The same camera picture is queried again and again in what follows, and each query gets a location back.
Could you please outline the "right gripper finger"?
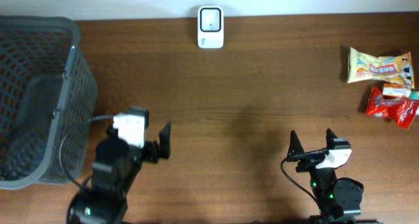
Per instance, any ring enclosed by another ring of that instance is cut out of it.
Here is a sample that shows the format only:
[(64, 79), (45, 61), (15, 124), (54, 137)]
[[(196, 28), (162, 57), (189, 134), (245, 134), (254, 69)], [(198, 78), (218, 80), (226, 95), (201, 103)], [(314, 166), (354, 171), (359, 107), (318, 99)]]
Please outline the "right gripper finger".
[(338, 137), (336, 136), (336, 134), (330, 129), (328, 128), (326, 130), (326, 140), (327, 141), (333, 141), (334, 139), (337, 139)]
[(286, 156), (286, 161), (298, 161), (304, 154), (304, 149), (298, 138), (297, 133), (292, 130), (290, 134), (289, 149)]

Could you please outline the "orange Kleenex tissue pack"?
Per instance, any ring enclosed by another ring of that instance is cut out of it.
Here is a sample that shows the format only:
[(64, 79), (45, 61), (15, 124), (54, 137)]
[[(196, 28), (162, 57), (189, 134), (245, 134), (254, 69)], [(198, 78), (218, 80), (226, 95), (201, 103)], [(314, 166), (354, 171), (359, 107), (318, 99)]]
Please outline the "orange Kleenex tissue pack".
[(409, 98), (411, 92), (410, 86), (401, 84), (385, 83), (382, 88), (383, 95), (396, 98)]

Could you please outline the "red Hacks candy bag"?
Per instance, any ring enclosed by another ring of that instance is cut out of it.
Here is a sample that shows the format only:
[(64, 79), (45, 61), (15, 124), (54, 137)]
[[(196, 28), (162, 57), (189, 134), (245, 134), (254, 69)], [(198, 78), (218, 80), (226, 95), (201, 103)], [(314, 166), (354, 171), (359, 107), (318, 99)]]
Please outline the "red Hacks candy bag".
[(407, 130), (418, 114), (418, 100), (385, 98), (382, 91), (374, 86), (369, 96), (365, 114), (392, 119), (398, 126)]

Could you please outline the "teal tissue pack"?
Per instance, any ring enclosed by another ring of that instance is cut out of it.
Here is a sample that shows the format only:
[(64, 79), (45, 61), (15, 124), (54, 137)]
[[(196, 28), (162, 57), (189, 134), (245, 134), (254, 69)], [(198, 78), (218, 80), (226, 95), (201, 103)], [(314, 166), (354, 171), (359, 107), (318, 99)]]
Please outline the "teal tissue pack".
[(418, 91), (411, 92), (407, 101), (409, 103), (409, 111), (418, 115)]

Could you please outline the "yellow snack bag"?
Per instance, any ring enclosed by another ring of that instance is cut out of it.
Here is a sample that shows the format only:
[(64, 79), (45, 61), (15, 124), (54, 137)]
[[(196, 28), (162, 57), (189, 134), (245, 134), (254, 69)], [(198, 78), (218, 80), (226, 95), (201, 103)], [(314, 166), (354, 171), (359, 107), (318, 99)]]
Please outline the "yellow snack bag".
[(409, 86), (414, 89), (411, 53), (399, 56), (371, 56), (350, 48), (347, 83), (375, 80)]

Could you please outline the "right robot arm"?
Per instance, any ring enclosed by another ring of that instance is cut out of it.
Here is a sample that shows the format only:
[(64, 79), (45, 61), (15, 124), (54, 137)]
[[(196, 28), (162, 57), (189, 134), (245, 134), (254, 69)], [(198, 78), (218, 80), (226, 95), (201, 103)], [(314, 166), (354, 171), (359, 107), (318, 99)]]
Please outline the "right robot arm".
[[(339, 138), (331, 129), (326, 130), (326, 147), (305, 151), (297, 133), (292, 130), (287, 156), (281, 161), (284, 176), (305, 192), (316, 203), (319, 214), (311, 215), (309, 223), (378, 223), (376, 219), (358, 219), (364, 185), (348, 177), (338, 178), (335, 170), (345, 165), (352, 154), (352, 146), (346, 138)], [(296, 172), (310, 174), (308, 191), (287, 174), (283, 165), (296, 162)]]

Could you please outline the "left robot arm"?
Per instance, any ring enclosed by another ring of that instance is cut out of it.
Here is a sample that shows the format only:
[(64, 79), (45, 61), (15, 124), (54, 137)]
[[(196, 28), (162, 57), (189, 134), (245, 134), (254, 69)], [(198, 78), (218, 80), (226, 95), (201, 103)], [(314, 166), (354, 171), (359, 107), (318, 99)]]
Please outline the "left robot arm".
[(149, 126), (149, 111), (145, 108), (132, 107), (125, 113), (92, 117), (86, 123), (106, 119), (111, 119), (112, 125), (107, 128), (107, 137), (96, 146), (92, 175), (82, 183), (71, 177), (62, 158), (69, 134), (60, 144), (60, 167), (79, 188), (67, 208), (66, 223), (123, 223), (127, 195), (143, 163), (156, 164), (171, 155), (171, 122), (159, 132), (158, 141), (145, 139)]

